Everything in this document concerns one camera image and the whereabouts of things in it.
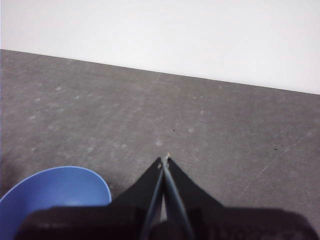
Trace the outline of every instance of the gray floor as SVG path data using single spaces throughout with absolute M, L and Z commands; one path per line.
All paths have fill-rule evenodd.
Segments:
M 1 68 L 1 195 L 76 165 L 116 197 L 172 152 L 223 204 L 297 211 L 320 232 L 320 95 L 8 50 Z

